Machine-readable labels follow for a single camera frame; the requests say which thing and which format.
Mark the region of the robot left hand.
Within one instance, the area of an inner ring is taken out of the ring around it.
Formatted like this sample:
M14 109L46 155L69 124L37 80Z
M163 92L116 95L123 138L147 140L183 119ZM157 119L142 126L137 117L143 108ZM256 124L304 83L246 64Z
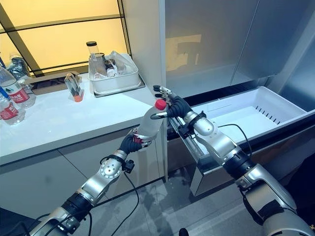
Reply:
M148 147L151 143L152 140L147 141L137 133L134 133L134 130L131 130L121 142L118 150L123 151L125 154L130 154Z

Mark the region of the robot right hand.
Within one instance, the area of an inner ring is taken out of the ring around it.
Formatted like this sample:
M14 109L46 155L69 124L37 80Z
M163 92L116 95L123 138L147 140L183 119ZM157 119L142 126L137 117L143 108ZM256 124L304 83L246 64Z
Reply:
M162 118L184 118L187 113L192 111L189 104L176 93L170 89L154 85L153 90L158 92L156 96L164 99L168 104L168 109L165 112L155 113L151 115L151 119L162 119Z

